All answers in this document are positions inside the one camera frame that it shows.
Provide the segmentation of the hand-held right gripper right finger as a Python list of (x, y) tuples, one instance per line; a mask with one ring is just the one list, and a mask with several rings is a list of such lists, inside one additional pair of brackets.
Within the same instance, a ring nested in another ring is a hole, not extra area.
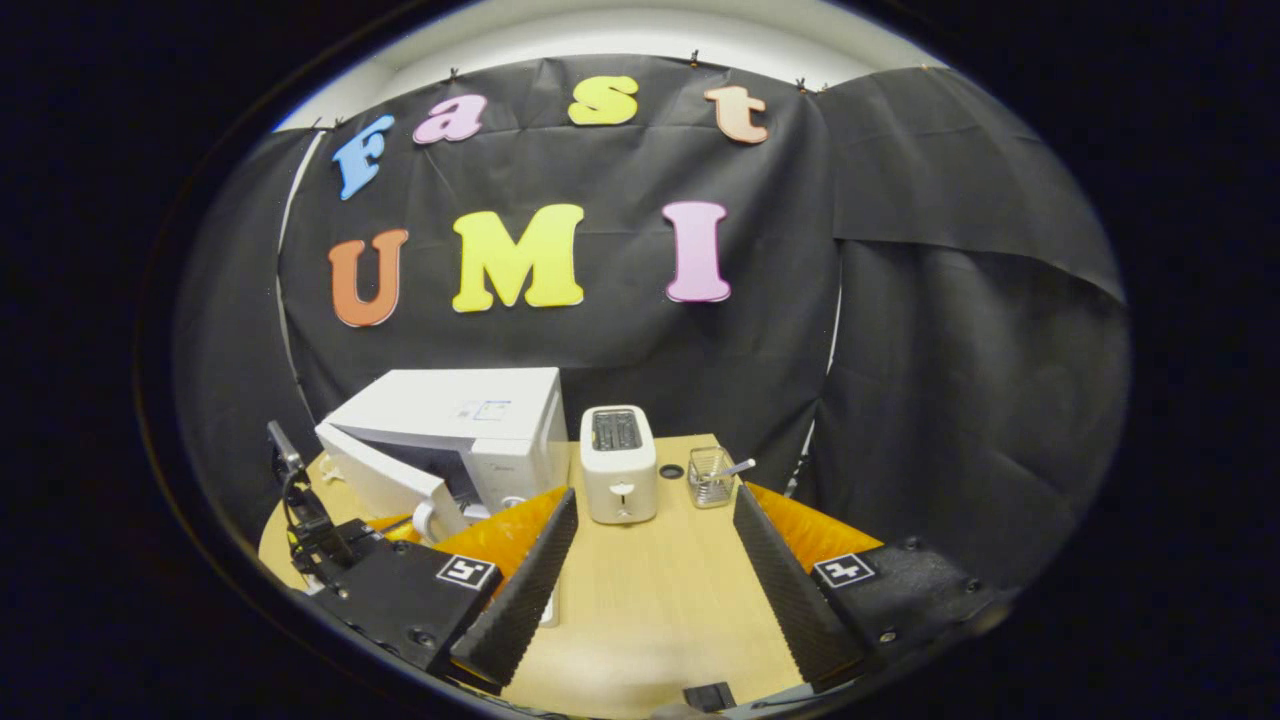
[(882, 542), (750, 482), (736, 489), (733, 527), (801, 679), (818, 692), (915, 667), (1012, 606), (1011, 589), (916, 536)]

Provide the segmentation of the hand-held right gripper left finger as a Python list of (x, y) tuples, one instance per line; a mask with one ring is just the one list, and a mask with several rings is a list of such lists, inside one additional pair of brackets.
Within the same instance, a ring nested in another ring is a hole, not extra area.
[(440, 548), (339, 528), (351, 562), (323, 559), (315, 609), (410, 666), (498, 693), (518, 669), (579, 529), (561, 487), (479, 523)]

